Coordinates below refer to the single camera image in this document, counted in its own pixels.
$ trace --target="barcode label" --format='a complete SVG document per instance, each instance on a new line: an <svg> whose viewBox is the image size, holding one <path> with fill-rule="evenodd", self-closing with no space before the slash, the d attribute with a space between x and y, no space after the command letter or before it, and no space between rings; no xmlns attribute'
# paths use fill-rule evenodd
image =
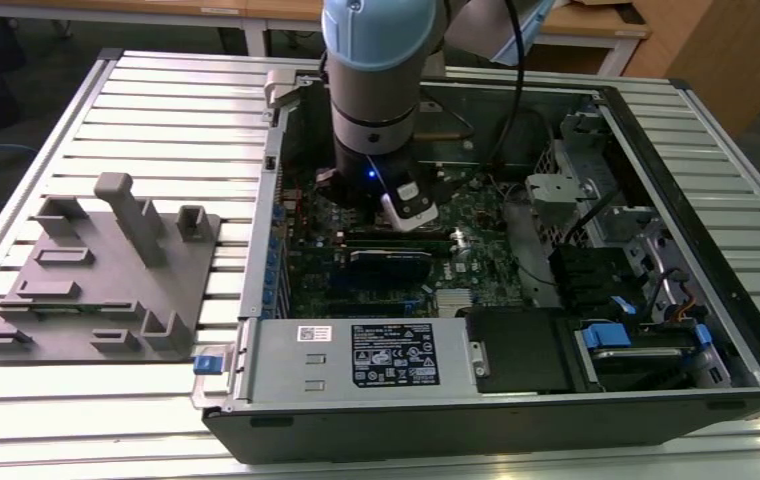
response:
<svg viewBox="0 0 760 480"><path fill-rule="evenodd" d="M298 342L332 342L332 327L297 327Z"/></svg>

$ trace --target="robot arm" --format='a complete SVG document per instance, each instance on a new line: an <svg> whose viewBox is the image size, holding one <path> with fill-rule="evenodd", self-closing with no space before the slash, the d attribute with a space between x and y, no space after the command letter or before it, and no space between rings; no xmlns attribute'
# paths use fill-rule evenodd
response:
<svg viewBox="0 0 760 480"><path fill-rule="evenodd" d="M519 5L528 49L553 0L325 0L334 174L366 201L380 202L397 230L412 230L438 214L429 179L409 152L426 58L445 39L516 64L508 1Z"/></svg>

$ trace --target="motherboard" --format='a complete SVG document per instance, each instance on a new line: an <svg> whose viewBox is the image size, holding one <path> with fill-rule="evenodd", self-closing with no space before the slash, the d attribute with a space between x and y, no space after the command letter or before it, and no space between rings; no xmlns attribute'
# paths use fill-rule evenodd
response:
<svg viewBox="0 0 760 480"><path fill-rule="evenodd" d="M436 317L525 303L501 214L512 186L473 180L437 220L397 232L381 214L342 209L312 185L286 177L282 188L290 318Z"/></svg>

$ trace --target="table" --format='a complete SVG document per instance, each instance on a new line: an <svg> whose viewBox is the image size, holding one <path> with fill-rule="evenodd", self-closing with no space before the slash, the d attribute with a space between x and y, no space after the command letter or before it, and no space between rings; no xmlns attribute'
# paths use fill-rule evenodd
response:
<svg viewBox="0 0 760 480"><path fill-rule="evenodd" d="M264 84L277 68L313 70L317 63L132 51L96 62L0 214L0 295L41 234L29 219L41 196L88 194L102 171L125 171L140 177L134 193L153 198L160 212L194 198L226 219L196 343L234 340L254 200L234 190L233 180L258 179ZM511 81L513 72L450 67L448 76ZM760 176L692 91L656 79L537 72L531 79L619 89L760 309ZM86 208L98 204L82 201ZM0 367L0 477L352 479L364 473L413 479L671 480L705 478L715 471L733 480L760 478L760 419L713 425L652 447L241 465L201 424L192 385L189 364ZM222 393L225 377L212 377L205 387Z"/></svg>
<svg viewBox="0 0 760 480"><path fill-rule="evenodd" d="M0 16L240 28L250 56L268 56L270 30L320 31L322 0L0 0ZM620 76L647 25L627 24L612 7L552 11L535 43L608 49L599 75Z"/></svg>

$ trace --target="power supply label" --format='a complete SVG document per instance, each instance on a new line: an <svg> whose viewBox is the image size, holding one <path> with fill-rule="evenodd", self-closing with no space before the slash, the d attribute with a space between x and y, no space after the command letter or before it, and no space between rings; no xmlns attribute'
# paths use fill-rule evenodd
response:
<svg viewBox="0 0 760 480"><path fill-rule="evenodd" d="M429 323L353 325L353 383L358 388L438 385Z"/></svg>

